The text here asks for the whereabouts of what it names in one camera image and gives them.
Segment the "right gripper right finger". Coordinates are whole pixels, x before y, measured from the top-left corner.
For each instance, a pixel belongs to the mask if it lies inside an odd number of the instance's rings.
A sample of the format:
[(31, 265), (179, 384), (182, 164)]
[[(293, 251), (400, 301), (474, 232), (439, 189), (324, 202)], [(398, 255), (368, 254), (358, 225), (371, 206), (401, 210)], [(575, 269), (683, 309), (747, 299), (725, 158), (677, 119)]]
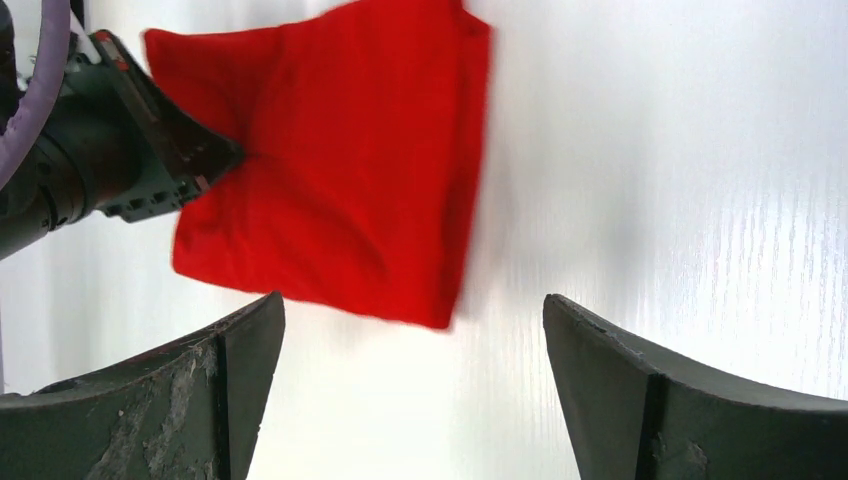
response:
[(550, 294), (548, 358), (584, 479), (843, 479), (847, 404), (685, 357)]

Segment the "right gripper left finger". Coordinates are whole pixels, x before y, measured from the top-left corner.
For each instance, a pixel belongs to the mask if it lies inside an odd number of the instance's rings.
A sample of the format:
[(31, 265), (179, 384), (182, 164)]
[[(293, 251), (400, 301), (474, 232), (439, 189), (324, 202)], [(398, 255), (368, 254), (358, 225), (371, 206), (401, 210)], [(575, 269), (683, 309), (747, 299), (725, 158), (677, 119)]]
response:
[(285, 331), (272, 293), (109, 367), (1, 398), (5, 479), (244, 479)]

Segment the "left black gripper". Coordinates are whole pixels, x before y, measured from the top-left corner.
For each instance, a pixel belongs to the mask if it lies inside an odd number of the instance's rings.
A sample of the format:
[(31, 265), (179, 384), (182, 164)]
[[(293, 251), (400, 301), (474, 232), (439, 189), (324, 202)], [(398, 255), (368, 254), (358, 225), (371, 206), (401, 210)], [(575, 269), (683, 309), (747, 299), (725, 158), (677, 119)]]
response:
[(183, 111), (109, 30), (102, 63), (74, 57), (35, 145), (1, 190), (7, 258), (94, 212), (138, 222), (180, 210), (240, 165), (232, 139)]

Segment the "red t shirt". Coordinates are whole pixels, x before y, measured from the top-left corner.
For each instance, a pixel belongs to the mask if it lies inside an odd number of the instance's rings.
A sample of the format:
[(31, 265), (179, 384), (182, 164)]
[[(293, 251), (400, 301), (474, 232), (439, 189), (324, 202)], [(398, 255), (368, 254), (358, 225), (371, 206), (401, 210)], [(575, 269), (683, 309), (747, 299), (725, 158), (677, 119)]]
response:
[(354, 1), (143, 37), (155, 83), (246, 154), (177, 222), (183, 276), (445, 330), (483, 164), (492, 27), (460, 1)]

